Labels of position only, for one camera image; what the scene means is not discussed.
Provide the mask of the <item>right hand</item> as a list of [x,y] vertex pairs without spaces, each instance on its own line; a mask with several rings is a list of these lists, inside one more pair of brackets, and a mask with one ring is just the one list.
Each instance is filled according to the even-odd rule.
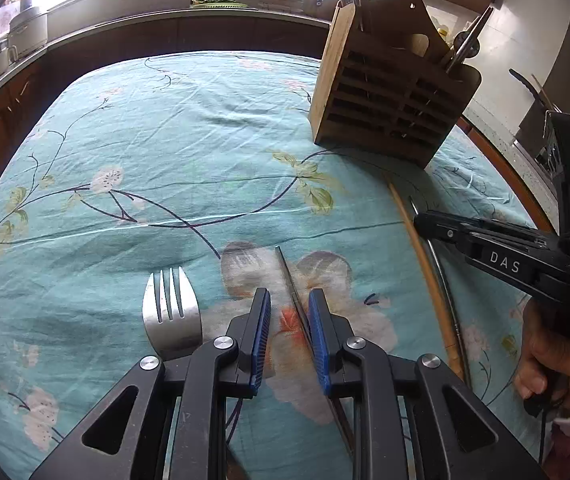
[[565,377],[558,382],[554,398],[563,398],[560,411],[570,417],[570,339],[543,324],[543,306],[530,299],[522,312],[521,356],[514,377],[514,387],[526,400],[547,388],[546,367]]

